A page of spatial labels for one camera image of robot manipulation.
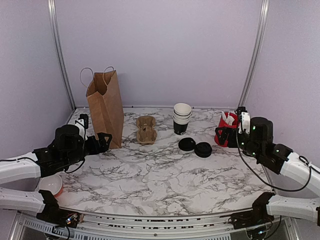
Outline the black plastic cup lid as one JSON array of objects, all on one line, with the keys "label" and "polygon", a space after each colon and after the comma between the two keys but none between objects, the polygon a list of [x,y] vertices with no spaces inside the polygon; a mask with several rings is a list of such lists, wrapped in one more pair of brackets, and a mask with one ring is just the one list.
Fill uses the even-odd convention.
[{"label": "black plastic cup lid", "polygon": [[195,146],[196,142],[191,137],[182,138],[178,143],[179,149],[185,152],[193,151]]}]

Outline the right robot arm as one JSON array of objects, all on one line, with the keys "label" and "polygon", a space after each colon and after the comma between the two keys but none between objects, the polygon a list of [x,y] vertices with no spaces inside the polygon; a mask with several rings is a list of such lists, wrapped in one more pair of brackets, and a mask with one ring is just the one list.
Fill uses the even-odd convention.
[{"label": "right robot arm", "polygon": [[[251,210],[235,213],[235,228],[273,221],[285,216],[320,223],[320,169],[292,148],[274,142],[273,122],[264,117],[222,113],[215,128],[215,141],[221,147],[236,148],[246,167],[271,191],[263,192],[252,203]],[[284,183],[264,180],[245,160],[256,160]]]}]

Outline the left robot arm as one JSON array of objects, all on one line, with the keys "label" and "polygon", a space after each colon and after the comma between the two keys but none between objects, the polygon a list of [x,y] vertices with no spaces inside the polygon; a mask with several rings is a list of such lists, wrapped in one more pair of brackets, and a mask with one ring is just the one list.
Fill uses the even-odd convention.
[{"label": "left robot arm", "polygon": [[[0,161],[0,183],[6,185],[27,179],[43,179],[60,172],[70,173],[69,167],[82,166],[86,156],[98,155],[109,150],[112,141],[109,133],[87,136],[87,126],[82,120],[66,124],[55,130],[50,145],[24,155]],[[0,189],[0,206],[8,210],[29,211],[36,218],[59,227],[76,228],[80,213],[60,208],[49,190],[22,191]]]}]

